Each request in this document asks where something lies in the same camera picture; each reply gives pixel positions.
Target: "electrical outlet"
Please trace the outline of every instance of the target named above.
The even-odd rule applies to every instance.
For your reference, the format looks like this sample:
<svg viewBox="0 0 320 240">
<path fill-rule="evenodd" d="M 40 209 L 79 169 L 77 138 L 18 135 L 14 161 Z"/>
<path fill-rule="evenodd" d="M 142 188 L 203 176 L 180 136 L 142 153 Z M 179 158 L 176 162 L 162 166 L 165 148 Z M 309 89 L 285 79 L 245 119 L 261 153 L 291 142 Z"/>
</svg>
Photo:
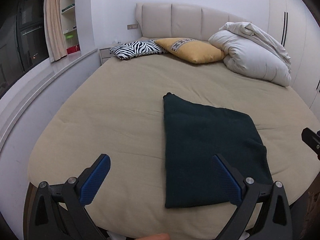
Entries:
<svg viewBox="0 0 320 240">
<path fill-rule="evenodd" d="M 137 24 L 130 24 L 127 25 L 128 30 L 133 30 L 133 29 L 138 29 L 138 25 Z"/>
</svg>

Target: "metal screw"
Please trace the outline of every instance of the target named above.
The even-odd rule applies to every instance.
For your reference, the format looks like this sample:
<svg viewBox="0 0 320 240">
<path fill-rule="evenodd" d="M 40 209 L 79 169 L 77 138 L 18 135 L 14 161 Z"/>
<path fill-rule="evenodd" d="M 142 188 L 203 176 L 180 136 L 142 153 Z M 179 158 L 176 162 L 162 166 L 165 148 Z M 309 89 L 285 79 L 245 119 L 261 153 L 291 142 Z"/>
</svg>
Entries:
<svg viewBox="0 0 320 240">
<path fill-rule="evenodd" d="M 281 182 L 277 181 L 277 182 L 276 182 L 276 186 L 277 186 L 277 187 L 282 187 L 283 185 L 282 185 Z"/>
<path fill-rule="evenodd" d="M 71 177 L 71 178 L 68 179 L 68 183 L 69 184 L 74 184 L 76 182 L 76 180 L 77 180 L 77 178 Z"/>
<path fill-rule="evenodd" d="M 44 188 L 45 186 L 47 186 L 47 183 L 45 181 L 41 182 L 39 185 L 40 188 Z"/>
<path fill-rule="evenodd" d="M 248 183 L 248 184 L 253 184 L 254 183 L 254 179 L 253 178 L 246 178 L 245 181 Z"/>
</svg>

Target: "curtain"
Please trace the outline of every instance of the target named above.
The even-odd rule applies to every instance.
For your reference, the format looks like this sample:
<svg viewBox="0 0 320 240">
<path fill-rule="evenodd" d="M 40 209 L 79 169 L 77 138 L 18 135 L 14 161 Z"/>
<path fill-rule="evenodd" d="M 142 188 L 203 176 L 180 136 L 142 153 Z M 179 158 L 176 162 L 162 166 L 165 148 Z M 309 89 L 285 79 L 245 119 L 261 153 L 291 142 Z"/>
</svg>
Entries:
<svg viewBox="0 0 320 240">
<path fill-rule="evenodd" d="M 66 56 L 60 21 L 60 0 L 44 0 L 44 33 L 51 62 Z"/>
</svg>

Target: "bed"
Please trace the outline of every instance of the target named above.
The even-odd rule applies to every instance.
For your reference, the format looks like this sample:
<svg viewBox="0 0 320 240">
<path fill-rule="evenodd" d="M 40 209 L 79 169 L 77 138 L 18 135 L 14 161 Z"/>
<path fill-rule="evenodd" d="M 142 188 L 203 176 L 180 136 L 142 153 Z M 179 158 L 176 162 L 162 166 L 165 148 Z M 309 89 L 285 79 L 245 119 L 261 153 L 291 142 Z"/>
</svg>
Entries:
<svg viewBox="0 0 320 240">
<path fill-rule="evenodd" d="M 143 39 L 186 37 L 207 41 L 228 21 L 247 21 L 186 4 L 138 3 Z M 168 232 L 173 240 L 213 239 L 235 210 L 230 203 L 165 209 L 163 96 L 248 114 L 267 148 L 274 181 L 289 204 L 320 171 L 316 154 L 301 140 L 320 123 L 291 87 L 231 72 L 223 62 L 193 65 L 171 54 L 121 61 L 112 57 L 63 104 L 38 139 L 28 178 L 59 184 L 78 176 L 101 154 L 111 170 L 86 207 L 97 226 L 128 237 Z M 257 205 L 248 228 L 259 212 Z"/>
</svg>

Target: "beige leather headboard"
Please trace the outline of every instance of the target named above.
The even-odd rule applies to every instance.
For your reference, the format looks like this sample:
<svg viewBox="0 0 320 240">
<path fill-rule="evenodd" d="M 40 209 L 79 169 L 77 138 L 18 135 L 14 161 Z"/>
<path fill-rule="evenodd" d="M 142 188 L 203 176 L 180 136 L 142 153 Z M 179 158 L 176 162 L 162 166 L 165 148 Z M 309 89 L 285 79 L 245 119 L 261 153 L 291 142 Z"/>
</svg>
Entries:
<svg viewBox="0 0 320 240">
<path fill-rule="evenodd" d="M 137 3 L 136 19 L 143 37 L 202 41 L 207 41 L 226 22 L 248 22 L 216 9 L 179 3 Z"/>
</svg>

